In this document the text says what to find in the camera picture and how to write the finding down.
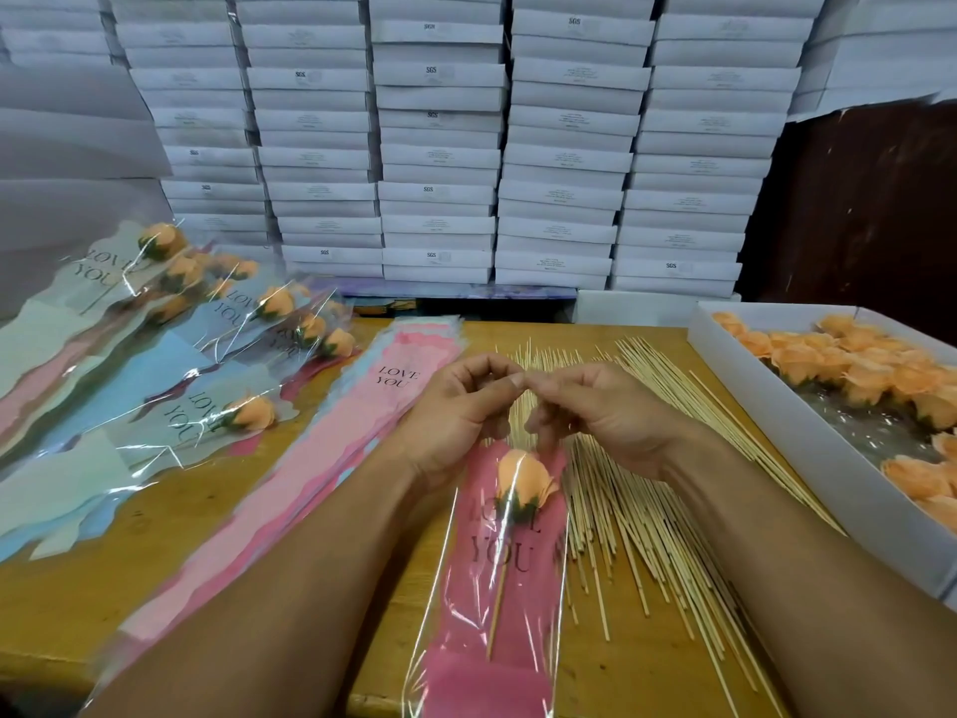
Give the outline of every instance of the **stack of white boxes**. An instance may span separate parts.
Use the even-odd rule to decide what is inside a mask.
[[[9,61],[20,66],[124,65],[109,11],[109,0],[0,0]]]
[[[501,167],[502,0],[369,0],[387,279],[489,280]]]
[[[604,289],[654,0],[513,0],[496,283]]]
[[[187,232],[269,241],[251,134],[246,53],[227,0],[112,0],[130,74],[172,165],[162,182]]]
[[[801,67],[795,114],[955,88],[957,0],[827,0]]]
[[[363,0],[236,0],[266,188],[299,270],[382,276]]]
[[[729,298],[824,0],[665,0],[612,288]]]

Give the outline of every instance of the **forearm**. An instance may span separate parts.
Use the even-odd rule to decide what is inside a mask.
[[[413,496],[388,448],[93,701],[84,718],[316,718],[331,707]]]
[[[695,515],[806,716],[949,714],[957,615],[842,537],[730,446],[676,457]]]

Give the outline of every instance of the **wooden table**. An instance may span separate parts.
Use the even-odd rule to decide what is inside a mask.
[[[388,321],[360,321],[368,342]],[[534,347],[615,352],[615,341],[640,336],[682,369],[692,369],[755,433],[760,433],[685,340],[672,328],[598,325],[467,323],[469,350],[509,353],[531,338]],[[0,564],[0,687],[55,688],[85,693],[98,650],[126,615],[142,604],[213,531],[296,438],[338,376],[319,374],[297,401],[304,414],[267,434],[257,454],[219,458],[161,482],[128,501],[101,539],[61,556],[27,561],[25,549]],[[366,622],[348,678],[346,708],[364,718],[399,715],[398,699],[423,608],[432,586],[447,502],[410,531],[395,556]],[[650,580],[650,575],[643,575]],[[577,580],[569,583],[580,625],[566,620],[561,641],[557,714],[562,718],[627,715],[730,716],[700,640],[692,642],[674,605],[646,590],[651,617],[641,613],[624,560],[602,584],[612,641],[602,635],[598,605]],[[754,694],[729,659],[725,676],[741,718],[776,715],[767,696]]]

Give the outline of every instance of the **hand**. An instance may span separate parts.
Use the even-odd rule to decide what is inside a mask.
[[[487,353],[453,362],[432,376],[422,396],[381,449],[411,467],[427,490],[461,471],[472,446],[506,438],[508,410],[525,391],[521,368]]]
[[[664,480],[677,450],[719,437],[610,362],[529,372],[525,384],[539,398],[525,430],[538,434],[541,452],[567,435],[591,434],[622,468]]]

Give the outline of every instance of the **person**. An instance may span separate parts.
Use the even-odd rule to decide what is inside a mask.
[[[405,516],[452,481],[479,439],[508,435],[509,407],[527,388],[539,399],[526,429],[540,450],[588,433],[624,468],[675,488],[801,715],[957,712],[957,615],[616,365],[522,372],[488,354],[438,372],[342,486],[83,718],[325,715]]]

